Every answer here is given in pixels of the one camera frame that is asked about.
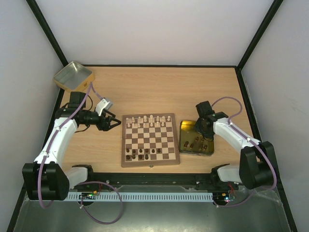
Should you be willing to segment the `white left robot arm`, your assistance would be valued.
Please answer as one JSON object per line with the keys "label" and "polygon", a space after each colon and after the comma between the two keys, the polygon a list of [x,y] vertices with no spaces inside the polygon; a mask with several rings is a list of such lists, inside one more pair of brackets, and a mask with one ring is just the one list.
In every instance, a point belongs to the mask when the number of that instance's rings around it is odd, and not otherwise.
{"label": "white left robot arm", "polygon": [[22,169],[28,197],[31,200],[62,201],[70,189],[85,182],[92,167],[75,165],[63,171],[62,163],[68,145],[80,125],[95,125],[100,131],[109,131],[121,121],[108,110],[102,113],[75,108],[60,108],[56,112],[54,127],[40,154]]}

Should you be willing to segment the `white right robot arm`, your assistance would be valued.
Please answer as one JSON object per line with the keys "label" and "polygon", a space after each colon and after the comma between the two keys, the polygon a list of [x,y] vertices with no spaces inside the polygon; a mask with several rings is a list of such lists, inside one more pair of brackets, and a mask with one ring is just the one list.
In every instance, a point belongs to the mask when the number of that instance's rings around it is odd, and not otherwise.
{"label": "white right robot arm", "polygon": [[204,101],[196,105],[198,120],[195,130],[205,139],[215,135],[227,141],[240,155],[239,165],[223,164],[212,169],[211,185],[222,189],[228,182],[244,185],[248,189],[269,186],[275,188],[279,178],[275,149],[269,141],[261,142],[251,137],[232,122],[242,112],[242,104],[235,100],[240,110],[232,116],[215,112],[214,104]]}

